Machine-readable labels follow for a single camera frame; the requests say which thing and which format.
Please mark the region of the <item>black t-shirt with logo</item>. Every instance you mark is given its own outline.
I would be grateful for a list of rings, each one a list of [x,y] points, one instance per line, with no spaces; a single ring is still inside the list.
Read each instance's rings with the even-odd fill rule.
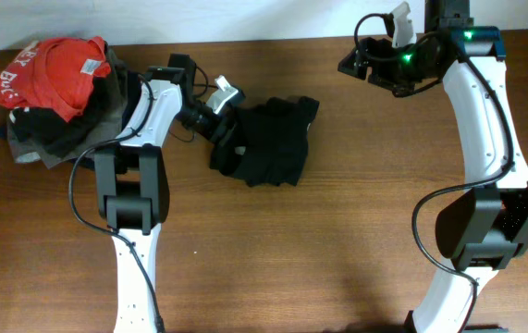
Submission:
[[[320,102],[272,97],[264,104],[238,108],[233,126],[211,152],[209,167],[243,180],[247,186],[296,186],[309,152],[308,131]]]

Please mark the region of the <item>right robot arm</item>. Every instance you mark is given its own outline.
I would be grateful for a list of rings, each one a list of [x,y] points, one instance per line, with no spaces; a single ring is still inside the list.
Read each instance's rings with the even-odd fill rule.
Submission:
[[[460,135],[464,181],[436,218],[436,272],[405,332],[466,332],[485,285],[528,250],[528,164],[514,129],[501,32],[478,26],[466,1],[429,1],[424,34],[401,2],[382,15],[387,35],[356,38],[340,72],[398,98],[442,86]]]

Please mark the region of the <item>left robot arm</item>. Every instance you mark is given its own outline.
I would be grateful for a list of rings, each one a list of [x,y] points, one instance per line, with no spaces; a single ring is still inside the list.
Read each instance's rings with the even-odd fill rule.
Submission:
[[[99,213],[117,256],[117,332],[162,332],[155,290],[156,248],[170,204],[162,148],[174,121],[209,142],[227,132],[223,114],[241,96],[224,77],[207,102],[194,93],[198,65],[173,54],[141,76],[141,93],[115,142],[93,154]]]

